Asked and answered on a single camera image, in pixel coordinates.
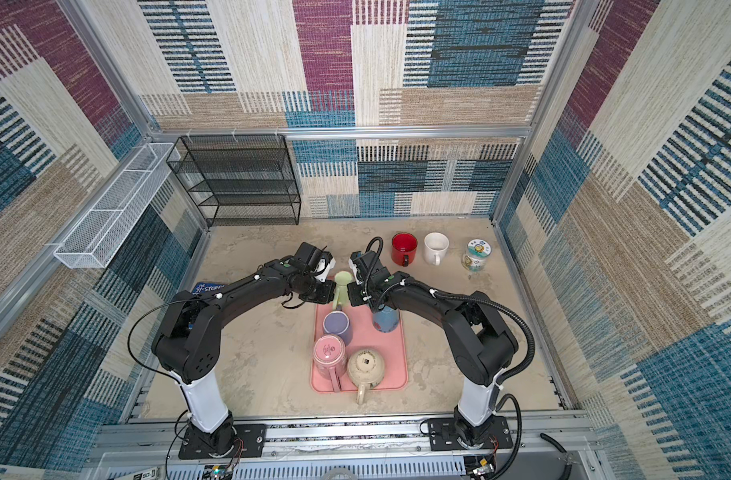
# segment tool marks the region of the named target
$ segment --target blue cup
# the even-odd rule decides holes
[[[345,345],[349,345],[352,341],[352,325],[347,314],[341,310],[330,312],[325,316],[322,321],[322,330],[325,333],[340,336]]]
[[[384,309],[373,314],[373,327],[384,333],[389,333],[398,328],[400,323],[400,312],[384,305]]]

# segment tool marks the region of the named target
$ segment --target jar lid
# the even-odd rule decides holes
[[[314,358],[321,363],[336,363],[345,352],[344,341],[337,335],[323,335],[314,343]]]
[[[467,251],[469,251],[469,255],[485,258],[491,254],[491,245],[485,240],[477,238],[467,245]]]

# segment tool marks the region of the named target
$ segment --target red mug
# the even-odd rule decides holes
[[[400,266],[408,266],[416,257],[418,240],[405,232],[392,237],[392,261]]]

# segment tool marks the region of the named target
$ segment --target robotic arm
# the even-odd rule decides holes
[[[381,240],[372,240],[367,250],[377,239]],[[348,288],[352,306],[368,303],[373,311],[383,305],[407,310],[445,331],[456,365],[465,375],[461,400],[454,411],[459,443],[478,447],[489,436],[501,382],[524,370],[533,359],[531,332],[517,315],[484,293],[445,293],[404,272],[390,274],[379,261],[380,252],[381,244],[377,252],[351,255],[349,264],[356,279]],[[255,274],[215,293],[176,294],[176,303],[168,308],[152,341],[152,352],[182,389],[192,413],[188,437],[198,443],[198,450],[220,458],[232,451],[236,440],[232,413],[221,399],[213,372],[222,328],[254,306],[292,293],[306,302],[331,302],[335,284],[326,278],[334,264],[330,253],[303,243],[295,255],[272,260]],[[517,351],[517,340],[500,312],[518,322],[528,341],[525,360],[512,369],[508,367]],[[481,326],[480,331],[475,333],[473,326]]]

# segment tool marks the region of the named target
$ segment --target pink mug handle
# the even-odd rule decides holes
[[[333,385],[333,391],[341,393],[341,385],[338,382],[338,375],[336,375],[336,367],[328,367],[328,374],[331,376],[331,384]]]

